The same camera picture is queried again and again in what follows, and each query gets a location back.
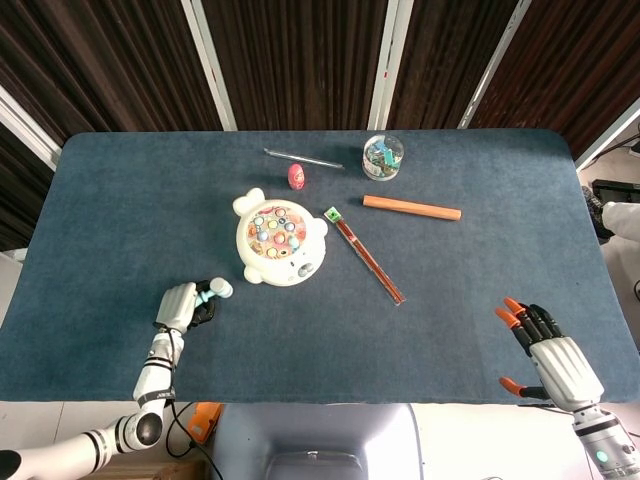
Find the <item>container of small items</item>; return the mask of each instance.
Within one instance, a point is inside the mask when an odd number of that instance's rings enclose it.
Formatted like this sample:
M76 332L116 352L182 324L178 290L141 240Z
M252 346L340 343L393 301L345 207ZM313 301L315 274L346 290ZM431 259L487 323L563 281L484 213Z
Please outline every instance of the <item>container of small items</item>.
M364 144L362 169L372 180L384 182L398 174L404 145L392 135L375 135Z

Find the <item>orange wooden stick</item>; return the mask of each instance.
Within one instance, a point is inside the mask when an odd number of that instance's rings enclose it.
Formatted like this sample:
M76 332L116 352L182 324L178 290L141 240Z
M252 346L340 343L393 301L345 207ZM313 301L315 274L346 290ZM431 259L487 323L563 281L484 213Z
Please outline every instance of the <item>orange wooden stick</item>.
M385 210L413 213L415 215L442 218L444 220L458 221L462 217L462 210L458 210L457 208L436 207L435 205L405 202L393 198L374 197L373 195L365 195L362 199L362 204L365 207L383 208Z

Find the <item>robotic arm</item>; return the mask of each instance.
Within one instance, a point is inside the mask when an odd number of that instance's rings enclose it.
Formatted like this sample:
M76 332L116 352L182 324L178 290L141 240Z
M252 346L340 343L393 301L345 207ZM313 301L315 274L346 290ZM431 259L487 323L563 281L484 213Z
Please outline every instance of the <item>robotic arm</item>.
M542 387L524 387L508 377L500 384L520 397L551 400L573 414L573 430L603 478L640 480L640 454L611 412L598 405L604 387L580 347L563 335L545 309L505 298L510 311L496 309L538 372Z
M0 480L77 479L104 467L113 455L155 445L162 435L164 407L175 398L172 380L184 348L182 335L213 318L216 297L228 298L232 293L222 278L167 290L154 322L158 333L133 392L140 410L106 429L84 432L50 447L0 451Z

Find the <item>blue tablecloth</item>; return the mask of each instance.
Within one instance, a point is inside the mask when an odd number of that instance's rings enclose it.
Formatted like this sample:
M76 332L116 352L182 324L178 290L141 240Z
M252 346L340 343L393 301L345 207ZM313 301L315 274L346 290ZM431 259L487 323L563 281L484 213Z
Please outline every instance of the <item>blue tablecloth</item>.
M397 178L362 172L372 132L94 133L64 147L0 329L2 400L129 399L164 291L223 276L235 294L185 335L180 400L514 402L536 384L494 316L505 295L548 308L605 399L639 395L640 362L564 141L541 130L398 131ZM292 191L273 149L305 166ZM251 285L231 202L250 187L314 215L334 205L406 295L399 307L330 226L327 256L291 288ZM463 210L460 222L362 207L362 195Z

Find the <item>orange fingertip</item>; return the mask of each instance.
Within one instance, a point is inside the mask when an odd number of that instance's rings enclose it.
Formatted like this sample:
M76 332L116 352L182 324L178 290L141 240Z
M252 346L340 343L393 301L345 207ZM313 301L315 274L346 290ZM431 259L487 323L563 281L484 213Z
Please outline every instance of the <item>orange fingertip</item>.
M512 313L507 312L503 308L496 308L496 315L498 315L504 323L507 324L507 327L514 328L520 326L520 320L513 316Z
M518 315L525 311L524 307L511 297L505 297L504 304L514 315Z
M500 385L504 387L504 389L515 395L516 397L520 396L520 391L522 390L522 385L518 385L516 382L511 380L509 377L500 377Z

